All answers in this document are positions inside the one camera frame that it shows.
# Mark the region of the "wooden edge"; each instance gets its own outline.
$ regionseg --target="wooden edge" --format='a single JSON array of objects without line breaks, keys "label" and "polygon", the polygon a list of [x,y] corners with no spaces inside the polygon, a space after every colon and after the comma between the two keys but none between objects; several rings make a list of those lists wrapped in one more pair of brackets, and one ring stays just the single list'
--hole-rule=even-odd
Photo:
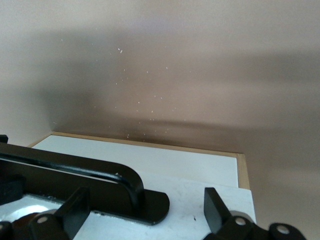
[{"label": "wooden edge", "polygon": [[239,188],[250,190],[246,156],[244,154],[238,153],[236,157],[236,163],[238,169]]},{"label": "wooden edge", "polygon": [[99,136],[88,136],[88,135],[80,135],[80,134],[57,132],[57,131],[52,132],[51,135],[76,138],[76,139],[87,139],[87,140],[102,141],[102,142],[109,142],[109,143],[129,144],[129,145],[141,146],[141,147],[176,150],[176,151],[184,151],[184,152],[191,152],[191,153],[198,153],[198,154],[210,154],[210,155],[219,155],[219,156],[236,158],[237,172],[238,172],[238,186],[239,186],[239,188],[250,190],[246,157],[244,154],[241,154],[241,153],[214,151],[214,150],[190,148],[190,147],[183,147],[183,146],[163,145],[163,144],[156,144],[156,143],[150,143],[150,142],[114,139],[114,138],[106,138],[106,137],[99,137]]},{"label": "wooden edge", "polygon": [[34,141],[33,143],[29,144],[27,147],[28,148],[32,148],[35,145],[37,145],[38,143],[40,143],[41,141],[45,140],[47,137],[53,135],[53,132],[49,132],[48,134],[44,135],[43,137],[41,137],[40,139],[38,139],[37,141]]}]

